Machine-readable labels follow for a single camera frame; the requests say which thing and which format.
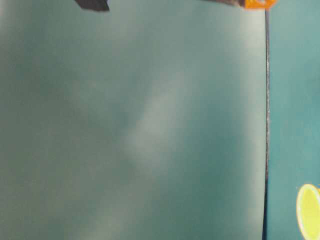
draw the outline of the yellow circular object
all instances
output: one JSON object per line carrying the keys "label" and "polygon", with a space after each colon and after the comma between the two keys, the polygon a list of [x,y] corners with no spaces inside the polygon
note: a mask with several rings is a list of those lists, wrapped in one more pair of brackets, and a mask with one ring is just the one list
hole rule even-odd
{"label": "yellow circular object", "polygon": [[300,188],[296,217],[305,240],[320,240],[320,189],[311,184]]}

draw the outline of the orange clip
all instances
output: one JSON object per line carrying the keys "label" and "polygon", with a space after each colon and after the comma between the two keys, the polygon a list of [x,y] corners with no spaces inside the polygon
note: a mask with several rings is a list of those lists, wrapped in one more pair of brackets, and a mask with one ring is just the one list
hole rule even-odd
{"label": "orange clip", "polygon": [[246,9],[269,9],[277,0],[245,0],[244,7]]}

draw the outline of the dark edge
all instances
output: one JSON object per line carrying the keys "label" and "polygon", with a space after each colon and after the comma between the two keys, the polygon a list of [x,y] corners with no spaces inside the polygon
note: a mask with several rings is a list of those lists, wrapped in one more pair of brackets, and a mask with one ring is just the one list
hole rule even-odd
{"label": "dark edge", "polygon": [[268,207],[268,176],[269,176],[269,126],[270,126],[270,38],[269,11],[265,11],[265,67],[266,67],[266,126],[265,126],[265,187],[262,240],[267,240],[267,207]]}

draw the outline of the teal wall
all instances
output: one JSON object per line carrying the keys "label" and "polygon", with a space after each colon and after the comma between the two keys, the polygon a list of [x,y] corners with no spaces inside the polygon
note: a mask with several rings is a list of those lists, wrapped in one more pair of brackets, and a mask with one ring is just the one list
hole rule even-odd
{"label": "teal wall", "polygon": [[257,240],[265,14],[0,0],[0,239]]}
{"label": "teal wall", "polygon": [[267,239],[303,239],[296,198],[320,184],[320,1],[279,0],[270,11]]}

